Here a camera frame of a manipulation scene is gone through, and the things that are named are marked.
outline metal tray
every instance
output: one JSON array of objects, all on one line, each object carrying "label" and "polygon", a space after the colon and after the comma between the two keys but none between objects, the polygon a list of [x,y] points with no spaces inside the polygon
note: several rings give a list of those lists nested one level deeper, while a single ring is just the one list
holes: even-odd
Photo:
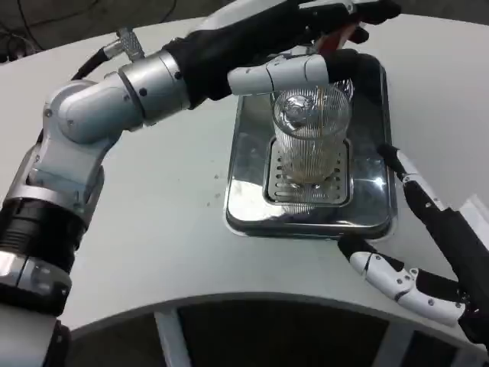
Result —
[{"label": "metal tray", "polygon": [[364,60],[354,85],[348,198],[329,203],[270,195],[274,159],[270,97],[240,98],[225,200],[225,218],[234,232],[329,239],[354,232],[379,239],[390,231],[397,214],[395,180],[376,151],[391,140],[386,75],[377,59]]}]

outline ribbed glass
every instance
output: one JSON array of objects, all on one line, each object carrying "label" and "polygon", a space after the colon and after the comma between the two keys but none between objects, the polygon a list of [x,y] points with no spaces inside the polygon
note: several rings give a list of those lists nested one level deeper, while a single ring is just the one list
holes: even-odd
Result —
[{"label": "ribbed glass", "polygon": [[293,89],[278,96],[273,112],[283,172],[299,184],[326,179],[346,138],[348,97],[334,86]]}]

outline robotic hand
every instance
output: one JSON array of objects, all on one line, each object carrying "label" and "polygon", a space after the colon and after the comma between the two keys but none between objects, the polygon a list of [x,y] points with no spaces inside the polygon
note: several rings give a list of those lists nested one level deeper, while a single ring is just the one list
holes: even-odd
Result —
[{"label": "robotic hand", "polygon": [[[56,317],[102,190],[102,160],[124,130],[231,93],[350,78],[359,60],[351,50],[271,63],[268,57],[346,25],[380,24],[399,13],[390,0],[237,0],[149,57],[141,56],[131,34],[104,48],[107,58],[118,47],[131,51],[133,63],[100,83],[73,80],[46,101],[43,131],[0,211],[0,365],[62,365],[69,330]],[[359,28],[352,38],[365,41],[368,34]]]},{"label": "robotic hand", "polygon": [[455,211],[445,208],[409,158],[382,145],[378,152],[403,183],[407,204],[449,261],[458,282],[405,268],[356,235],[338,246],[351,266],[400,306],[447,326],[457,323],[473,343],[489,350],[489,211],[473,196]]}]

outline white table surface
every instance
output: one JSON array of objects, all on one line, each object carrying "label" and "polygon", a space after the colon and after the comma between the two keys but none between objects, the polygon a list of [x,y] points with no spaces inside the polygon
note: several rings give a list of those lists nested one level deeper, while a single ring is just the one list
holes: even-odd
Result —
[{"label": "white table surface", "polygon": [[[136,33],[149,53],[198,22],[154,25]],[[376,56],[387,70],[393,143],[447,204],[457,207],[472,193],[489,204],[489,28],[403,15],[369,30],[371,39],[358,49]],[[2,195],[37,137],[48,94],[113,39],[96,37],[0,67]],[[123,63],[125,57],[107,63],[92,79]],[[77,253],[62,322],[82,332],[107,317],[129,317],[188,297],[299,295],[413,321],[415,327],[466,343],[458,327],[418,317],[365,283],[334,242],[245,238],[226,228],[223,201],[237,101],[232,96],[206,102],[153,128],[124,133],[105,160],[105,187]],[[377,247],[453,278],[399,191],[398,200],[398,228]]]}]

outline black glove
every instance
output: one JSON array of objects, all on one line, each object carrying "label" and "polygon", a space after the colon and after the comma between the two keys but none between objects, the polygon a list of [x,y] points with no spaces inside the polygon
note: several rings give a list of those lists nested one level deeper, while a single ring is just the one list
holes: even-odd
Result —
[{"label": "black glove", "polygon": [[[251,11],[251,3],[248,2],[246,10]],[[257,63],[269,54],[288,50],[348,24],[359,21],[380,24],[400,13],[400,6],[391,0],[368,2],[351,9],[343,3],[300,7],[301,3],[307,4],[286,0],[251,16],[243,14],[243,18],[229,24],[231,16],[239,17],[237,12],[243,11],[237,0],[211,15],[185,38],[166,45],[164,49],[178,63],[186,82],[190,108],[207,98],[218,100],[231,94],[227,75],[236,67]],[[367,38],[363,30],[352,35],[358,42]]]}]

